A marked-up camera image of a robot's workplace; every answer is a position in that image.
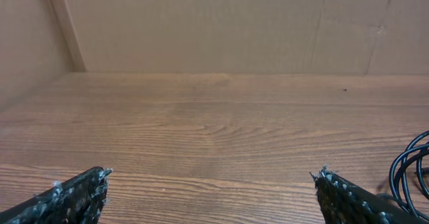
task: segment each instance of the cord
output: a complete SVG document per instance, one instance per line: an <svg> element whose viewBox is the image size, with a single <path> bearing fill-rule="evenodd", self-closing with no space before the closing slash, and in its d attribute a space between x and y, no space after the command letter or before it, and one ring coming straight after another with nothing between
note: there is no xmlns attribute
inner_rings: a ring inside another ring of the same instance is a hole
<svg viewBox="0 0 429 224"><path fill-rule="evenodd" d="M416 174L418 178L419 185L422 189L422 194L429 199L429 189L426 186L423 175L429 173L428 169L422 168L422 158L424 156L429 155L429 142L427 142L424 145L414 147L420 140L425 138L429 135L429 131L425 131L424 133L421 133L419 136L417 136L415 139L413 139L410 144L408 144L405 152L400 154L392 163L390 166L389 171L389 185L392 193L392 197L388 194L379 194L378 196L381 198L389 199L395 201L401 209L403 209L405 212L422 219L425 219L429 221L429 216L419 212L416 210L416 208L413 205L413 202L411 200L410 196L410 190L408 189L408 181L406 176L406 169L408 166L416 162ZM418 154L412 156L410 159L408 158L408 155L419 152ZM399 169L397 170L395 174L395 169L397 165L400 164ZM400 189L400 182L402 183L402 191L404 192L405 201L402 200L401 194L399 192Z"/></svg>

